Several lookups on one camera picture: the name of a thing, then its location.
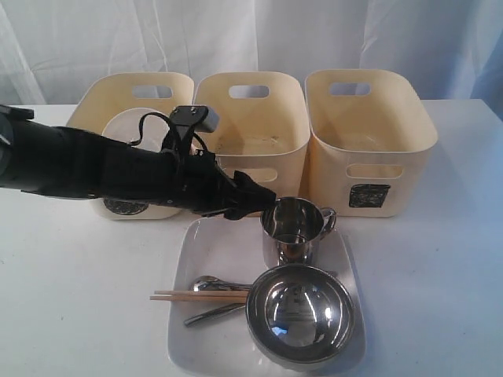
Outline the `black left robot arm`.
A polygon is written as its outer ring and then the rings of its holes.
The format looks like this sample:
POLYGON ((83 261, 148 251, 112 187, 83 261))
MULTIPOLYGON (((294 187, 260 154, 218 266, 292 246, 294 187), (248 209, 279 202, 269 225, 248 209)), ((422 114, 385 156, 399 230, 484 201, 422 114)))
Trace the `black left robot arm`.
POLYGON ((1 187, 62 199, 111 199, 176 207, 203 217, 239 220, 271 208, 274 191, 242 171, 229 177, 200 133, 218 121, 205 105, 181 105, 170 115, 153 111, 168 132, 158 152, 136 138, 116 141, 89 130, 34 122, 31 109, 1 107, 1 187))

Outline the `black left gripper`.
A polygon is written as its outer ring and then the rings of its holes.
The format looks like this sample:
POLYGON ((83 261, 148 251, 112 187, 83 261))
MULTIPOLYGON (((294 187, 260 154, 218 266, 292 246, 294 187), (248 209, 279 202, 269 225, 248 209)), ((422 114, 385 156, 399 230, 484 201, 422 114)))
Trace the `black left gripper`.
POLYGON ((204 218, 222 215, 231 221, 263 212, 276 200, 274 191, 243 171, 235 170, 232 180, 218 165, 215 154, 208 151, 186 156, 161 194, 159 205, 189 210, 204 218))

